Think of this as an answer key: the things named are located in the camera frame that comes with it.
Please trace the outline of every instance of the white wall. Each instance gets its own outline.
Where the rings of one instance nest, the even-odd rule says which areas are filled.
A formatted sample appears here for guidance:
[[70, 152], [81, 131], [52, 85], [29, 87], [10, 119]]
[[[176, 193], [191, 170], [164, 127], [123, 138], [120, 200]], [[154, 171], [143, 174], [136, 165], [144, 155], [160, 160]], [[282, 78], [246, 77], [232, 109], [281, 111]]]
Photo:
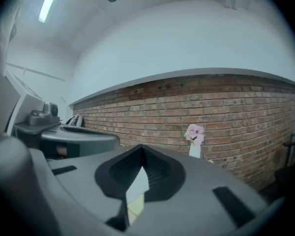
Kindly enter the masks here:
[[163, 4], [123, 20], [80, 56], [70, 104], [179, 73], [234, 72], [228, 68], [295, 83], [292, 52], [271, 24], [244, 9], [209, 1]]
[[30, 47], [12, 40], [8, 47], [6, 70], [15, 74], [44, 101], [56, 103], [58, 116], [66, 120], [72, 115], [68, 100], [75, 64], [76, 60], [52, 46], [46, 51], [39, 46]]

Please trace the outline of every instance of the pink flower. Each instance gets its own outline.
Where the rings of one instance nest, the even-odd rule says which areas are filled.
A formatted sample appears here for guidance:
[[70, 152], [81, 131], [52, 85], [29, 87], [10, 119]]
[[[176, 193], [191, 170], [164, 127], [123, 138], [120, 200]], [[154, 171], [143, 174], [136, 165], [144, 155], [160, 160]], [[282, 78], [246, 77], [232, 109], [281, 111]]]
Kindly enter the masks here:
[[200, 145], [204, 140], [204, 128], [195, 124], [189, 125], [187, 132], [184, 134], [187, 140], [192, 140], [195, 145]]

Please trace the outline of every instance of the black rectangular strip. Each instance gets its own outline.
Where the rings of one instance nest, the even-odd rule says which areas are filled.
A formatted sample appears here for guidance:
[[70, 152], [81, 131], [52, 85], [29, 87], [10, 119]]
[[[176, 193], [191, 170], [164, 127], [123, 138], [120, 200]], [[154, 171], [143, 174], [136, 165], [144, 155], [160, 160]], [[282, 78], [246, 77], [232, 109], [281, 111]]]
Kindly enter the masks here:
[[63, 173], [66, 173], [66, 172], [69, 172], [69, 171], [73, 171], [73, 170], [76, 170], [77, 168], [73, 165], [70, 165], [70, 166], [66, 166], [66, 167], [62, 167], [62, 168], [57, 168], [57, 169], [53, 169], [51, 170], [54, 175], [59, 175], [59, 174], [63, 174]]
[[238, 227], [241, 227], [255, 217], [249, 208], [229, 188], [217, 187], [213, 190], [213, 193]]

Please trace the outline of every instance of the ceiling light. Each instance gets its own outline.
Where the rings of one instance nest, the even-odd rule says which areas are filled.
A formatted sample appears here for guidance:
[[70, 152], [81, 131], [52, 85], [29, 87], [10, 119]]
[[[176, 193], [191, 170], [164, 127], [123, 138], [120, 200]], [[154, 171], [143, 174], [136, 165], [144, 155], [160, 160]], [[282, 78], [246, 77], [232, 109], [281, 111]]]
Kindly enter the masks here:
[[40, 14], [38, 20], [42, 23], [46, 21], [48, 16], [48, 12], [50, 10], [51, 5], [53, 4], [54, 0], [44, 0], [43, 6], [41, 7]]

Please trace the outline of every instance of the white vase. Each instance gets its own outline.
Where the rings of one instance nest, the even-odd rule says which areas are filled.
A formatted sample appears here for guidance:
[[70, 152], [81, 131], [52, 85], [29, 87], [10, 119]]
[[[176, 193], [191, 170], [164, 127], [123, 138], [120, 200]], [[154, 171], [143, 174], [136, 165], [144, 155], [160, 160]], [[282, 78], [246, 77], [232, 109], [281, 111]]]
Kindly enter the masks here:
[[200, 156], [201, 156], [201, 146], [200, 145], [194, 145], [194, 143], [191, 142], [189, 155], [193, 156], [193, 157], [200, 158]]

